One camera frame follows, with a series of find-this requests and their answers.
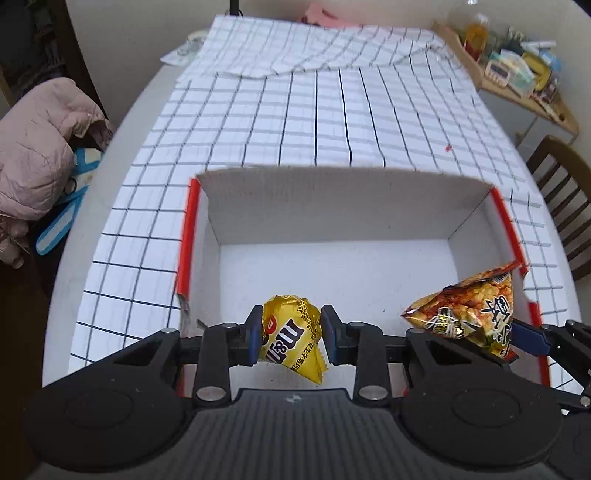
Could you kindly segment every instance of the pink jacket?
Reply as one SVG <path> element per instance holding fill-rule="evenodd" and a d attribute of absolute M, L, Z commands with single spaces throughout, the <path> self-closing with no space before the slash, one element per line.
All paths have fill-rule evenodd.
<path fill-rule="evenodd" d="M 112 128 L 73 80 L 36 86 L 0 120 L 0 260 L 18 267 L 27 221 L 44 216 L 74 166 L 68 141 L 87 133 L 105 150 Z"/>

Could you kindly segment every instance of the wooden chair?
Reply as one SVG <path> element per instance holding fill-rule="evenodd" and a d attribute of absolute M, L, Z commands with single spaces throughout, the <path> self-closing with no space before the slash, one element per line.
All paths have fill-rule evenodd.
<path fill-rule="evenodd" d="M 584 202 L 582 205 L 578 206 L 574 211 L 572 211 L 571 214 L 568 215 L 568 217 L 566 217 L 556 226 L 558 232 L 560 233 L 574 220 L 576 220 L 581 215 L 583 210 L 589 206 L 589 199 L 591 199 L 591 168 L 587 162 L 585 162 L 585 160 L 582 159 L 581 156 L 579 156 L 579 154 L 566 143 L 564 143 L 559 138 L 548 135 L 544 137 L 544 139 L 538 145 L 538 148 L 535 149 L 534 153 L 532 153 L 530 159 L 527 161 L 527 168 L 532 175 L 534 175 L 534 172 L 540 167 L 540 165 L 542 165 L 542 162 L 549 155 L 554 158 L 554 163 L 537 181 L 538 188 L 542 190 L 542 188 L 544 188 L 544 186 L 546 186 L 546 184 L 548 184 L 548 182 L 558 172 L 560 167 L 563 167 L 566 170 L 566 177 L 560 180 L 556 186 L 554 186 L 554 188 L 552 188 L 550 192 L 544 196 L 546 205 L 550 205 L 552 200 L 554 200 L 563 191 L 569 182 L 571 184 L 574 183 L 574 189 L 568 193 L 557 206 L 550 210 L 550 215 L 552 218 L 555 219 L 559 214 L 561 214 L 561 212 L 563 212 L 565 208 L 571 204 L 573 199 L 579 193 L 582 192 L 584 195 Z M 567 191 L 568 190 L 566 190 L 559 198 L 562 198 L 563 195 L 567 193 Z M 581 253 L 587 250 L 588 247 L 591 246 L 590 236 L 589 239 L 582 242 L 578 247 L 572 248 L 571 250 L 567 248 L 568 245 L 578 238 L 589 226 L 591 226 L 591 218 L 583 222 L 580 226 L 578 226 L 575 230 L 562 239 L 564 251 L 567 254 L 566 257 L 569 262 L 578 257 Z M 581 266 L 575 268 L 573 270 L 573 278 L 576 281 L 585 277 L 589 273 L 591 273 L 591 260 L 587 260 Z"/>

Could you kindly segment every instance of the cardboard box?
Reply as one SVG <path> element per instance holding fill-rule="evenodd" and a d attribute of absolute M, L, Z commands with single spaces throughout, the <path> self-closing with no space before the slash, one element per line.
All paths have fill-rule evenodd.
<path fill-rule="evenodd" d="M 181 334 L 199 335 L 200 322 L 243 323 L 254 305 L 295 294 L 318 308 L 332 304 L 345 323 L 404 335 L 410 324 L 400 314 L 412 302 L 515 259 L 524 255 L 504 201 L 479 180 L 377 168 L 215 170 L 191 181 L 177 279 Z M 515 316 L 539 325 L 522 290 L 526 273 L 514 273 Z M 319 387 L 281 365 L 233 367 L 232 394 L 351 393 L 355 367 L 328 366 Z M 543 377 L 537 361 L 521 370 Z M 391 376 L 401 391 L 400 366 Z"/>

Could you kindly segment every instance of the chair back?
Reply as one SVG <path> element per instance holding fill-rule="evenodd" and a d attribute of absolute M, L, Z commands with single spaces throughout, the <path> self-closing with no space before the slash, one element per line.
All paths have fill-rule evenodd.
<path fill-rule="evenodd" d="M 550 135 L 535 149 L 527 168 L 550 209 L 573 278 L 579 280 L 591 273 L 591 255 L 586 261 L 580 260 L 582 253 L 591 246 L 591 235 L 589 232 L 584 235 L 591 226 L 591 209 L 587 210 L 591 198 L 591 168 L 572 147 Z"/>

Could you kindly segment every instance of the black pole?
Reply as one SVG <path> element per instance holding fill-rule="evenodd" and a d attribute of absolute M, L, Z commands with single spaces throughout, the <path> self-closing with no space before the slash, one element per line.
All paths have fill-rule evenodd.
<path fill-rule="evenodd" d="M 239 0 L 230 0 L 230 15 L 237 17 L 240 13 Z"/>

